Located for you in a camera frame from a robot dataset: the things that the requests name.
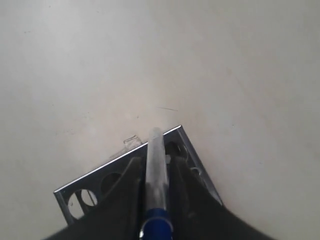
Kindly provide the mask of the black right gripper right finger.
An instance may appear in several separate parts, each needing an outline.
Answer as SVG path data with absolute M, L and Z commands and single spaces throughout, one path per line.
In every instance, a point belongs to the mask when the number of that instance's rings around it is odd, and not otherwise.
M 220 205 L 179 156 L 169 164 L 169 211 L 175 240 L 269 240 Z

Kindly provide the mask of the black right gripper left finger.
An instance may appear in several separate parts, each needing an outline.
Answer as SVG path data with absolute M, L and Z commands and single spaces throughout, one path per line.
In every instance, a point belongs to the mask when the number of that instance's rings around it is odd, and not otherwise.
M 133 157 L 102 201 L 48 240 L 138 240 L 141 230 L 146 160 Z

